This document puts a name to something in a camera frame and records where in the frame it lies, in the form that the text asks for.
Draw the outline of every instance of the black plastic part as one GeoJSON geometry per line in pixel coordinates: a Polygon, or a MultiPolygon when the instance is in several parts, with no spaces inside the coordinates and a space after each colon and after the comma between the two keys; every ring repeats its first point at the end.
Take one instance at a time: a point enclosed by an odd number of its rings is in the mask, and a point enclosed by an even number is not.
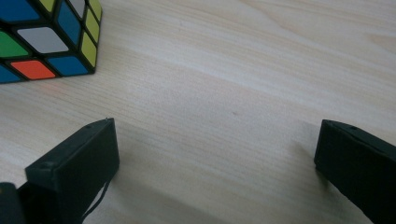
{"type": "Polygon", "coordinates": [[[20,198],[11,183],[0,183],[0,223],[25,224],[20,198]]]}
{"type": "Polygon", "coordinates": [[[396,147],[354,126],[323,120],[317,169],[375,224],[396,223],[396,147]]]}
{"type": "Polygon", "coordinates": [[[0,224],[81,224],[119,165],[114,119],[86,125],[25,169],[28,181],[18,194],[13,185],[0,185],[0,224]]]}

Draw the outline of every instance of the green sticker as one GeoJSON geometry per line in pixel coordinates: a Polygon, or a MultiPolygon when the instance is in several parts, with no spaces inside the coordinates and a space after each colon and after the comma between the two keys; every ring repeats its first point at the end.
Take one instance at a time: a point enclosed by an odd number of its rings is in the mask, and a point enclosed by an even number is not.
{"type": "Polygon", "coordinates": [[[0,58],[26,56],[29,52],[10,35],[0,31],[0,58]]]}
{"type": "Polygon", "coordinates": [[[92,67],[96,66],[96,46],[91,41],[91,38],[84,32],[82,37],[81,52],[85,58],[90,62],[92,67]]]}

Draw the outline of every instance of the cube sticker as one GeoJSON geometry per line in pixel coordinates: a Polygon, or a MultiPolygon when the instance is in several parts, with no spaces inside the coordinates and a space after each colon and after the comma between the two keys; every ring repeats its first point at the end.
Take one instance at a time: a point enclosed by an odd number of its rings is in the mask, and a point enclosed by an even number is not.
{"type": "Polygon", "coordinates": [[[85,19],[85,25],[87,26],[87,31],[91,34],[93,41],[95,43],[99,40],[99,23],[93,16],[92,11],[87,8],[87,18],[85,19]]]}
{"type": "Polygon", "coordinates": [[[0,84],[93,74],[99,0],[0,0],[0,84]]]}
{"type": "Polygon", "coordinates": [[[53,6],[55,5],[55,0],[40,0],[40,3],[43,5],[43,7],[51,13],[53,10],[53,6]]]}
{"type": "Polygon", "coordinates": [[[17,82],[20,80],[20,77],[11,72],[4,65],[0,64],[0,83],[17,82]]]}
{"type": "Polygon", "coordinates": [[[32,80],[55,77],[55,74],[53,74],[48,69],[48,67],[39,60],[14,62],[11,63],[11,66],[17,69],[24,76],[32,80]]]}
{"type": "Polygon", "coordinates": [[[87,33],[82,37],[81,51],[90,64],[96,66],[96,46],[93,44],[87,33]]]}
{"type": "Polygon", "coordinates": [[[27,56],[29,52],[11,35],[0,30],[0,58],[27,56]]]}
{"type": "Polygon", "coordinates": [[[26,0],[0,0],[0,20],[4,22],[35,21],[39,14],[26,0]]]}
{"type": "Polygon", "coordinates": [[[76,45],[79,40],[81,26],[75,14],[73,13],[72,9],[70,9],[70,7],[66,4],[66,2],[62,2],[61,4],[61,9],[58,16],[58,22],[61,28],[64,30],[64,32],[76,45]]]}
{"type": "Polygon", "coordinates": [[[40,53],[68,51],[69,48],[49,27],[18,30],[18,34],[40,53]]]}
{"type": "Polygon", "coordinates": [[[84,16],[84,10],[85,10],[85,0],[69,0],[70,4],[73,6],[75,11],[78,14],[78,17],[82,19],[84,16]]]}
{"type": "Polygon", "coordinates": [[[88,74],[87,68],[75,56],[49,58],[48,62],[63,76],[76,76],[88,74]]]}

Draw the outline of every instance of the wooden table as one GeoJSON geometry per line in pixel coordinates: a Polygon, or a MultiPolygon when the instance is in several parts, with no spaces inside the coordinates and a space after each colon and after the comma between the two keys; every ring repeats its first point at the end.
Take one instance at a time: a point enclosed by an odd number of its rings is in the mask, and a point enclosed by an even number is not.
{"type": "Polygon", "coordinates": [[[86,222],[371,223],[315,171],[322,119],[396,145],[396,3],[102,0],[97,72],[0,86],[1,181],[115,118],[86,222]]]}

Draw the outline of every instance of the orange sticker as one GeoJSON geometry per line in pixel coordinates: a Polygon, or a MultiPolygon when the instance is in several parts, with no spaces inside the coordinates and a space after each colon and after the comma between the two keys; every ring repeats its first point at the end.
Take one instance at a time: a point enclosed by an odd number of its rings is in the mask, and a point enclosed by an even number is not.
{"type": "Polygon", "coordinates": [[[38,60],[16,62],[11,65],[30,79],[43,79],[55,77],[46,65],[38,60]]]}

